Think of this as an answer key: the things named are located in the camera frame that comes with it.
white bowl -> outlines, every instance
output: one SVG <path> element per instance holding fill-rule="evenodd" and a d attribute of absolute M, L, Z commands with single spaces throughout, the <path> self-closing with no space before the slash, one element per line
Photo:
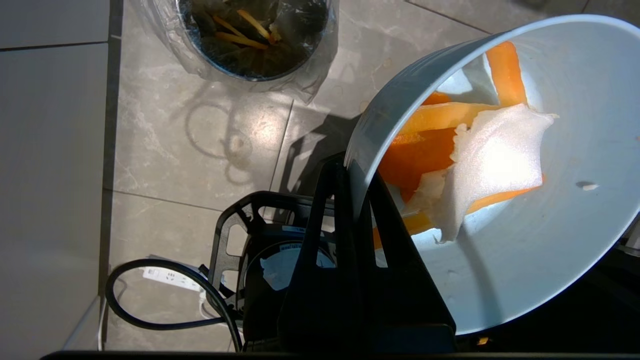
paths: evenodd
<path fill-rule="evenodd" d="M 413 237 L 457 334 L 540 306 L 587 271 L 640 208 L 640 29 L 597 15 L 547 19 L 426 56 L 358 122 L 345 159 L 356 217 L 391 141 L 445 80 L 493 46 L 516 45 L 529 103 L 560 116 L 541 150 L 545 184 L 465 219 L 452 243 Z M 584 191 L 580 182 L 599 187 Z"/>

vegetable scrap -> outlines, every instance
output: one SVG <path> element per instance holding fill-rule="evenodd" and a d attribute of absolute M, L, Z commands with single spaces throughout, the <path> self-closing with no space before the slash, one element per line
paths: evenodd
<path fill-rule="evenodd" d="M 260 25 L 260 23 L 248 12 L 244 10 L 238 10 L 237 12 L 238 12 L 238 15 L 240 15 L 244 20 L 247 20 L 247 22 L 249 22 L 249 24 L 251 24 L 258 31 L 260 35 L 262 35 L 265 39 L 267 39 L 269 44 L 275 45 L 278 42 L 277 39 L 279 40 L 282 39 L 279 34 L 277 35 L 277 37 L 272 36 L 271 33 L 267 29 L 265 29 L 262 25 Z M 241 45 L 251 46 L 260 50 L 266 50 L 269 48 L 268 45 L 262 44 L 254 40 L 250 40 L 244 34 L 242 34 L 240 31 L 234 28 L 233 25 L 229 24 L 227 21 L 225 21 L 224 19 L 221 19 L 217 15 L 213 15 L 212 18 L 213 18 L 213 21 L 220 24 L 221 26 L 223 26 L 224 28 L 226 28 L 227 30 L 231 31 L 234 34 L 232 35 L 229 33 L 223 33 L 223 32 L 217 31 L 215 32 L 216 38 L 221 40 L 226 40 L 229 42 L 235 42 Z"/>
<path fill-rule="evenodd" d="M 434 92 L 380 162 L 380 175 L 398 187 L 405 203 L 401 210 L 410 235 L 437 227 L 442 241 L 454 240 L 466 214 L 537 189 L 545 181 L 541 137 L 557 115 L 529 108 L 511 42 L 486 56 L 499 105 L 452 102 L 447 94 Z M 381 247 L 377 229 L 374 247 Z"/>

gray marble tile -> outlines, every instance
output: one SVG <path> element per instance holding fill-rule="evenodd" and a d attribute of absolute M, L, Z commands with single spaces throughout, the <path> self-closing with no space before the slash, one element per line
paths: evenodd
<path fill-rule="evenodd" d="M 154 254 L 189 265 L 208 265 L 219 215 L 215 210 L 114 193 L 109 262 L 115 267 Z M 244 246 L 246 236 L 239 235 L 232 241 L 239 249 L 233 252 L 241 252 Z M 121 279 L 116 283 L 116 294 L 121 294 L 121 305 L 134 316 L 166 323 L 202 319 L 196 291 L 145 279 L 142 270 L 131 270 Z M 215 352 L 227 351 L 229 345 L 230 336 L 224 325 L 150 331 L 109 314 L 108 350 Z"/>
<path fill-rule="evenodd" d="M 338 53 L 313 102 L 294 103 L 273 191 L 301 191 L 301 181 L 319 160 L 344 151 L 357 116 L 400 70 L 433 51 L 485 35 L 404 1 L 371 4 L 340 2 Z M 313 181 L 304 183 L 302 192 L 313 188 Z"/>
<path fill-rule="evenodd" d="M 587 0 L 408 0 L 489 33 L 580 13 Z"/>
<path fill-rule="evenodd" d="M 267 190 L 292 100 L 188 74 L 125 2 L 113 188 L 224 210 Z"/>
<path fill-rule="evenodd" d="M 617 17 L 640 26 L 640 1 L 638 0 L 589 0 L 584 12 Z"/>

plastic bag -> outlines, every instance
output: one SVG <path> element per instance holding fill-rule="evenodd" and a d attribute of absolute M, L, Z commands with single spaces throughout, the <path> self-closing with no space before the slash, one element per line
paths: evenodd
<path fill-rule="evenodd" d="M 338 48 L 338 0 L 144 0 L 132 4 L 185 70 L 249 92 L 278 91 L 309 103 Z M 213 21 L 213 15 L 249 38 L 260 37 L 237 14 L 239 8 L 281 41 L 258 50 L 216 38 L 216 31 L 230 31 Z"/>

black power cord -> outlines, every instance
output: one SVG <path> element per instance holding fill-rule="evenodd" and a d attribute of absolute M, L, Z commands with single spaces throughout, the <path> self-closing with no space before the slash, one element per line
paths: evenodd
<path fill-rule="evenodd" d="M 153 322 L 146 322 L 144 320 L 140 320 L 139 318 L 136 318 L 135 316 L 129 314 L 125 309 L 122 308 L 122 306 L 120 306 L 120 303 L 118 302 L 115 296 L 113 287 L 116 283 L 116 280 L 125 272 L 135 268 L 143 268 L 147 266 L 173 270 L 195 281 L 207 292 L 207 294 L 209 294 L 209 296 L 211 296 L 214 304 L 216 305 L 216 311 L 220 313 L 221 317 L 215 318 L 215 319 L 197 320 L 192 322 L 181 322 L 181 323 L 153 323 Z M 113 312 L 116 315 L 118 315 L 120 318 L 130 323 L 131 325 L 135 325 L 143 329 L 162 331 L 162 330 L 190 329 L 192 327 L 213 325 L 216 323 L 225 322 L 229 327 L 229 332 L 231 332 L 231 339 L 234 342 L 236 352 L 242 351 L 242 342 L 240 340 L 240 332 L 238 331 L 236 321 L 229 314 L 227 305 L 224 299 L 222 299 L 222 296 L 220 296 L 216 288 L 214 288 L 213 285 L 209 284 L 202 277 L 202 275 L 198 274 L 197 272 L 193 271 L 192 269 L 182 264 L 174 263 L 173 261 L 163 260 L 163 259 L 139 259 L 139 260 L 130 261 L 128 263 L 124 263 L 116 267 L 115 269 L 113 269 L 113 272 L 111 273 L 111 275 L 109 275 L 109 278 L 107 279 L 107 284 L 105 287 L 106 287 L 105 297 L 107 299 L 107 303 L 109 304 L 109 307 L 113 310 Z"/>

